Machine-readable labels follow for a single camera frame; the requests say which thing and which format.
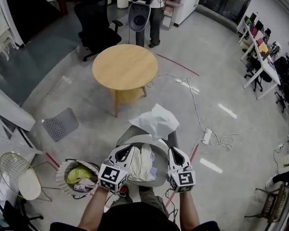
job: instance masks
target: round wooden table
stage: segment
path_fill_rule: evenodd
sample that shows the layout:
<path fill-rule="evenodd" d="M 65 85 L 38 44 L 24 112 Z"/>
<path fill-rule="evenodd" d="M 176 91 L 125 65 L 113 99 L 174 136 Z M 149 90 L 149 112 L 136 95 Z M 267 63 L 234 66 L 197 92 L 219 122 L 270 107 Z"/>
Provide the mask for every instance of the round wooden table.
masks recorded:
<path fill-rule="evenodd" d="M 95 79 L 111 90 L 115 99 L 115 114 L 119 103 L 131 103 L 142 93 L 145 85 L 158 72 L 158 62 L 147 49 L 131 44 L 121 44 L 101 52 L 94 60 L 92 72 Z"/>

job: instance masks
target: gray pants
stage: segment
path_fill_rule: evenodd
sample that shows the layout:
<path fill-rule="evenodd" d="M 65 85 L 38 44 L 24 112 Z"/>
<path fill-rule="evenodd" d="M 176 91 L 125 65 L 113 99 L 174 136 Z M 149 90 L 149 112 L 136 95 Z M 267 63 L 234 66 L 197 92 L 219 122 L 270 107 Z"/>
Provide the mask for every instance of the gray pants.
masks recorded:
<path fill-rule="evenodd" d="M 169 218 L 168 211 L 164 205 L 163 199 L 159 196 L 155 196 L 152 187 L 139 187 L 139 195 L 141 202 L 147 203 L 155 208 L 159 209 L 163 212 L 167 218 Z M 133 200 L 131 197 L 120 197 L 118 200 L 114 201 L 110 208 L 118 206 L 118 205 L 125 205 L 125 204 L 132 204 Z"/>
<path fill-rule="evenodd" d="M 151 9 L 151 14 L 150 14 L 150 42 L 154 45 L 159 45 L 160 40 L 159 40 L 159 29 L 160 29 L 160 24 L 162 22 L 164 14 L 164 8 L 156 8 L 156 9 Z M 145 31 L 142 30 L 141 32 L 136 32 L 136 45 L 145 46 Z"/>

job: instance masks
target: red shoe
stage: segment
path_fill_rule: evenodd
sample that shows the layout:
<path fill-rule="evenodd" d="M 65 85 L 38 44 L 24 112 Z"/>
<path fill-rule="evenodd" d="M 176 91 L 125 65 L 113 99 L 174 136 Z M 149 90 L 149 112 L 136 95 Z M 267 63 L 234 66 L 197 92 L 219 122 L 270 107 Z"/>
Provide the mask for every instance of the red shoe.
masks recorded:
<path fill-rule="evenodd" d="M 126 185 L 123 185 L 120 189 L 121 193 L 125 193 L 126 196 L 129 195 L 129 188 Z"/>

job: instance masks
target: black shirt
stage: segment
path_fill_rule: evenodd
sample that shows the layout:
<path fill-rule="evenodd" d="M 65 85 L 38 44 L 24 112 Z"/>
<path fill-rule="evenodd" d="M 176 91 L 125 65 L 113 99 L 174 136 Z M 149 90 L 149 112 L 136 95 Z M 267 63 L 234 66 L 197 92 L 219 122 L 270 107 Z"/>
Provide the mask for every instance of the black shirt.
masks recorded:
<path fill-rule="evenodd" d="M 50 231 L 82 231 L 67 224 L 54 222 Z M 98 231 L 180 231 L 178 226 L 168 220 L 163 212 L 146 203 L 133 203 L 110 208 L 103 214 Z M 220 231 L 214 221 L 204 223 L 193 231 Z"/>

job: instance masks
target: concrete floor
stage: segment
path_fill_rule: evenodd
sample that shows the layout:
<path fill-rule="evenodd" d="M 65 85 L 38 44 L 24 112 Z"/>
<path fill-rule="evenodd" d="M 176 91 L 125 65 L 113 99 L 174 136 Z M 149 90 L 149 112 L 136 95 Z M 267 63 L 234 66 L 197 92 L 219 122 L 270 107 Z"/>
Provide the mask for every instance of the concrete floor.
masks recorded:
<path fill-rule="evenodd" d="M 119 33 L 128 42 L 127 18 Z M 179 27 L 161 31 L 161 44 L 154 53 L 168 57 L 199 74 L 157 56 L 159 74 L 191 77 L 200 121 L 218 136 L 234 135 L 234 146 L 228 152 L 218 145 L 200 143 L 192 162 L 196 172 L 196 187 L 192 191 L 201 222 L 215 220 L 221 230 L 263 230 L 266 220 L 244 219 L 244 215 L 259 213 L 265 195 L 255 192 L 264 188 L 266 181 L 276 173 L 273 150 L 284 143 L 289 133 L 289 117 L 281 114 L 275 104 L 274 92 L 256 100 L 253 87 L 243 89 L 246 82 L 244 64 L 240 61 L 243 52 L 238 45 L 238 36 L 217 22 L 198 13 L 192 13 Z M 131 43 L 135 35 L 131 32 Z M 178 143 L 188 155 L 204 133 L 198 123 L 189 88 L 179 84 L 173 77 L 160 76 L 147 88 L 148 96 L 131 104 L 119 106 L 115 118 L 114 104 L 109 90 L 102 87 L 92 76 L 93 58 L 81 59 L 86 52 L 82 47 L 65 57 L 33 90 L 23 108 L 36 119 L 30 137 L 37 148 L 48 152 L 59 164 L 65 158 L 75 158 L 101 164 L 115 147 L 117 140 L 130 126 L 128 120 L 147 112 L 158 103 L 171 111 L 180 123 L 177 129 Z M 263 85 L 266 89 L 271 84 Z M 42 127 L 42 119 L 51 118 L 71 107 L 79 121 L 79 128 L 67 137 L 54 142 Z M 285 146 L 276 155 L 278 162 L 288 152 Z M 200 162 L 203 159 L 215 164 L 222 172 L 216 172 Z M 55 172 L 40 169 L 42 185 L 56 186 Z M 155 189 L 162 196 L 169 188 L 166 182 Z M 41 230 L 49 230 L 52 222 L 60 221 L 78 225 L 89 197 L 74 200 L 61 191 L 49 190 L 53 202 L 31 201 L 32 208 L 44 215 L 36 221 Z M 132 197 L 137 200 L 135 189 Z M 174 203 L 179 207 L 179 196 Z"/>
<path fill-rule="evenodd" d="M 81 44 L 78 32 L 81 24 L 74 13 L 74 3 L 68 2 L 68 15 L 51 23 L 22 49 L 11 49 L 10 60 L 0 55 L 0 89 L 22 105 L 32 90 L 66 55 Z M 119 19 L 128 10 L 110 4 L 108 19 Z"/>

